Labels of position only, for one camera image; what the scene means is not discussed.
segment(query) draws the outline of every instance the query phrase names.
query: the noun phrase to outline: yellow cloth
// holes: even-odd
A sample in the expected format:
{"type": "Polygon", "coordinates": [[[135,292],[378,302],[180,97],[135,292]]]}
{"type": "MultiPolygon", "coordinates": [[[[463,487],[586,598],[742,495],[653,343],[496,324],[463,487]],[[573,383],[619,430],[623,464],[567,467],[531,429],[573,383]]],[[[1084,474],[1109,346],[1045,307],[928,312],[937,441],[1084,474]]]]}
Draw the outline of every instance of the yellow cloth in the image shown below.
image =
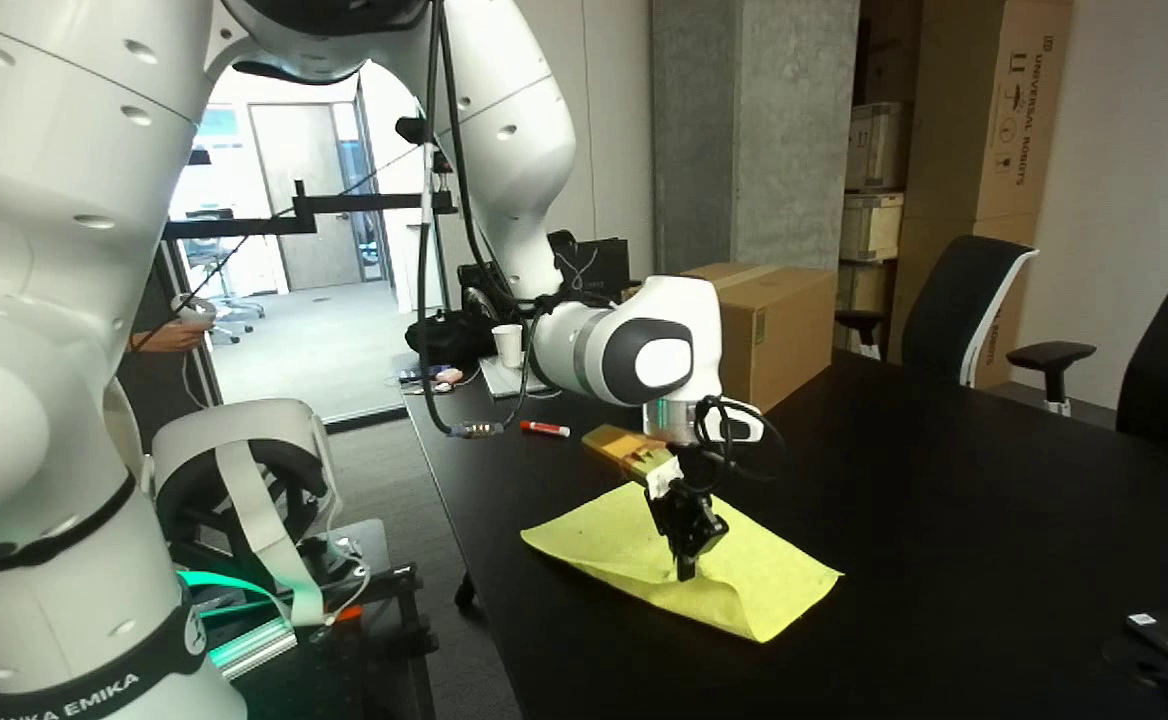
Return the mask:
{"type": "Polygon", "coordinates": [[[713,500],[713,507],[732,531],[702,556],[702,572],[685,583],[675,578],[670,540],[637,484],[587,500],[539,527],[523,527],[520,540],[664,613],[770,644],[822,602],[840,572],[805,556],[732,502],[713,500]]]}

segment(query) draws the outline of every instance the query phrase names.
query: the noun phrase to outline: cardboard box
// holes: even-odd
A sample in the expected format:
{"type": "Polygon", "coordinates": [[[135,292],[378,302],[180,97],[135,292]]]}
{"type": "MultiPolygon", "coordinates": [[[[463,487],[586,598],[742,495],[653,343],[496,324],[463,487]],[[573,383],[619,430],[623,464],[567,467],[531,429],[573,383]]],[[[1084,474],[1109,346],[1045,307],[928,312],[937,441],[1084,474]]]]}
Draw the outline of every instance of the cardboard box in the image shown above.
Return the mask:
{"type": "Polygon", "coordinates": [[[847,190],[840,216],[845,259],[895,259],[899,255],[906,190],[847,190]]]}
{"type": "Polygon", "coordinates": [[[899,187],[906,104],[858,104],[847,187],[899,187]]]}
{"type": "MultiPolygon", "coordinates": [[[[955,234],[1036,244],[1072,0],[925,0],[893,341],[955,234]]],[[[981,355],[1005,377],[1025,283],[981,355]]]]}
{"type": "Polygon", "coordinates": [[[726,392],[777,408],[831,359],[836,271],[789,264],[704,264],[690,274],[713,278],[722,295],[726,392]]]}

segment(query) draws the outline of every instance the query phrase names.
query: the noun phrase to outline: marker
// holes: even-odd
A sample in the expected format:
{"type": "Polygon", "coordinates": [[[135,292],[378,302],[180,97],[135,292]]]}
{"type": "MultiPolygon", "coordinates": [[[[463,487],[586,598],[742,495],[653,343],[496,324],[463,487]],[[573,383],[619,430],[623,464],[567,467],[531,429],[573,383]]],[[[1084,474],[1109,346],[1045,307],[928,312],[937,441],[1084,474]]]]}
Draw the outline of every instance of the marker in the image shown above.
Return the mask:
{"type": "Polygon", "coordinates": [[[529,430],[529,436],[560,436],[560,441],[573,436],[567,425],[548,425],[548,419],[520,419],[520,430],[529,430]]]}

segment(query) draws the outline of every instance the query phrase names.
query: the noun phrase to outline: desk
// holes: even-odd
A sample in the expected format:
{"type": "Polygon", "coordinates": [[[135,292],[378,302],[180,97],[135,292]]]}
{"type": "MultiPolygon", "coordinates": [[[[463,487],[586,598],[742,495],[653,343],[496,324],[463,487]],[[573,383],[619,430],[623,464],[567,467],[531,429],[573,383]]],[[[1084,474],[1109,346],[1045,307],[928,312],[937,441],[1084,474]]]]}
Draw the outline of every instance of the desk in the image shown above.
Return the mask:
{"type": "MultiPolygon", "coordinates": [[[[854,366],[779,403],[786,448],[748,452],[756,478],[722,487],[845,572],[771,644],[537,556],[516,531],[606,487],[586,452],[444,441],[414,403],[523,716],[1163,716],[1112,654],[1130,608],[1168,608],[1168,452],[854,366]]],[[[479,387],[440,400],[451,419],[479,408],[479,387]]],[[[602,419],[551,412],[578,430],[602,419]]]]}

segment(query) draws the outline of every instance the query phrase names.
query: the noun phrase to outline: chair armrest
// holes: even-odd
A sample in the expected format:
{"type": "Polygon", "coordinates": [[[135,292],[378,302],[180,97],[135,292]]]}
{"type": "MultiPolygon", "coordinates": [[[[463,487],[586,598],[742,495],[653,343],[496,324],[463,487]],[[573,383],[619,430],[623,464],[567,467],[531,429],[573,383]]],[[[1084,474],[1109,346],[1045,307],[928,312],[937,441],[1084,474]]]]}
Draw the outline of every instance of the chair armrest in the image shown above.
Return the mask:
{"type": "Polygon", "coordinates": [[[859,333],[863,343],[877,343],[877,326],[884,324],[884,312],[836,312],[836,324],[859,333]]]}
{"type": "Polygon", "coordinates": [[[1050,400],[1064,400],[1064,370],[1093,352],[1097,352],[1097,343],[1045,341],[1045,343],[1012,346],[1007,359],[1016,366],[1045,370],[1050,400]]]}

